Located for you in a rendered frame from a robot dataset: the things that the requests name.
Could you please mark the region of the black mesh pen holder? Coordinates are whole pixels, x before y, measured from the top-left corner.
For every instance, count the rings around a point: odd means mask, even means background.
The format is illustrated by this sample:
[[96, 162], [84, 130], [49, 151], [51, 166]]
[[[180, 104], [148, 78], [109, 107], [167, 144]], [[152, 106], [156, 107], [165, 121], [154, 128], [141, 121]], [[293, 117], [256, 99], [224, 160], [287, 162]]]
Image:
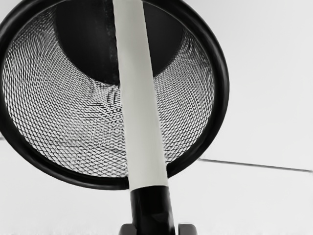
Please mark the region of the black mesh pen holder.
[[[189, 5], [141, 1], [169, 178], [217, 135], [229, 76]], [[22, 0], [0, 23], [0, 132], [59, 180], [129, 189], [113, 0]]]

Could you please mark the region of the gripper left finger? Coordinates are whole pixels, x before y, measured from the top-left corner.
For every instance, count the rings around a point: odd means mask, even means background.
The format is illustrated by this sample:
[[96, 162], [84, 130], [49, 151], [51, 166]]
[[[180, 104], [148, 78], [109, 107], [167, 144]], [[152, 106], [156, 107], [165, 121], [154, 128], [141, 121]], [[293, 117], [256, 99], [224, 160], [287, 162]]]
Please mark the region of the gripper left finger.
[[122, 225], [119, 230], [119, 235], [136, 235], [136, 228], [134, 225]]

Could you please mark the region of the white pen with black cap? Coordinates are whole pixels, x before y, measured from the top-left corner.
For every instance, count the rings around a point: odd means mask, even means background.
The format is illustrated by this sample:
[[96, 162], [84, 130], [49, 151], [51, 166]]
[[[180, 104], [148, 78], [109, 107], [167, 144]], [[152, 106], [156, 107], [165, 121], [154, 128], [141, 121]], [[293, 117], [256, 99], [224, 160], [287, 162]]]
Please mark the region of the white pen with black cap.
[[136, 235], [175, 235], [141, 0], [113, 0], [133, 224]]

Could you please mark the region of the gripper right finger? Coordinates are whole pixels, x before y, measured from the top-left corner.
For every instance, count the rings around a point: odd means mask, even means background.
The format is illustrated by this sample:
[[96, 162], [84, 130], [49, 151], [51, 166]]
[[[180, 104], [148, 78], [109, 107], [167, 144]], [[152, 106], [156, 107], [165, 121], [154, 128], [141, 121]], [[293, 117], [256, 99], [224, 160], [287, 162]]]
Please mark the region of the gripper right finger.
[[178, 235], [198, 235], [193, 224], [178, 224]]

